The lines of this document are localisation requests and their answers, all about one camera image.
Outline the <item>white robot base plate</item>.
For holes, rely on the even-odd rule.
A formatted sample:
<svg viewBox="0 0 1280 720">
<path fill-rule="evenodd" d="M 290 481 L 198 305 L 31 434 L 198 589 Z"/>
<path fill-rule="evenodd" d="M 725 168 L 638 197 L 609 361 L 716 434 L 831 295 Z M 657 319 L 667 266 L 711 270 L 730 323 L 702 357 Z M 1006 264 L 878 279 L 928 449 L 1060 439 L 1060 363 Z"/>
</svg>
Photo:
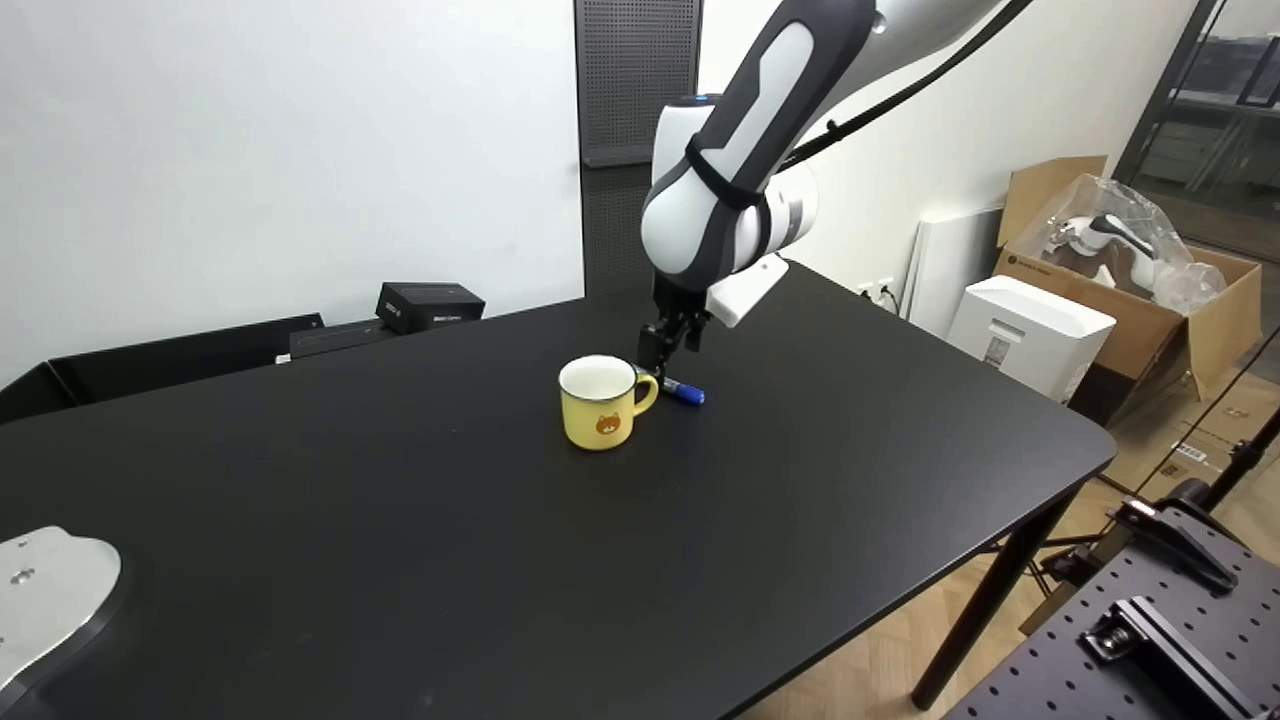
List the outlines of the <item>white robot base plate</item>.
<svg viewBox="0 0 1280 720">
<path fill-rule="evenodd" d="M 110 538 L 45 525 L 0 545 L 0 687 L 85 633 L 125 558 Z"/>
</svg>

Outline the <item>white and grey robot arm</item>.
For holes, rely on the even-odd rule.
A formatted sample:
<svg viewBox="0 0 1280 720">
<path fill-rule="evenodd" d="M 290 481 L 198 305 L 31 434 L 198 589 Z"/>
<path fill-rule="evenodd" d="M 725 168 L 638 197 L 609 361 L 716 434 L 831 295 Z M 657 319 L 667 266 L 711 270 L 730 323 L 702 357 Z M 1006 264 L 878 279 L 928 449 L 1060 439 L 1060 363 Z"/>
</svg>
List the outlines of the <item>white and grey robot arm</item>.
<svg viewBox="0 0 1280 720">
<path fill-rule="evenodd" d="M 1029 3 L 779 0 L 721 90 L 666 102 L 642 213 L 657 319 L 638 363 L 661 371 L 779 285 L 783 247 L 813 226 L 813 199 L 779 170 L 935 82 Z"/>
</svg>

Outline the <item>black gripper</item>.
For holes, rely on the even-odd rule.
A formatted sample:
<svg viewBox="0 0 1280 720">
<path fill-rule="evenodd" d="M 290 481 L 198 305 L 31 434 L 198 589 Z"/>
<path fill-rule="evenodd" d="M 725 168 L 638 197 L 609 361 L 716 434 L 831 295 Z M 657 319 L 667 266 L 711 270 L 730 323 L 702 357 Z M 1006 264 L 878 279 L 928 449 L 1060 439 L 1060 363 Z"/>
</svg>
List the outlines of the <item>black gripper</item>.
<svg viewBox="0 0 1280 720">
<path fill-rule="evenodd" d="M 652 299 L 661 319 L 645 323 L 638 337 L 638 363 L 645 371 L 661 371 L 675 346 L 702 346 L 706 323 L 711 319 L 706 295 L 673 285 L 667 274 L 652 285 Z"/>
</svg>

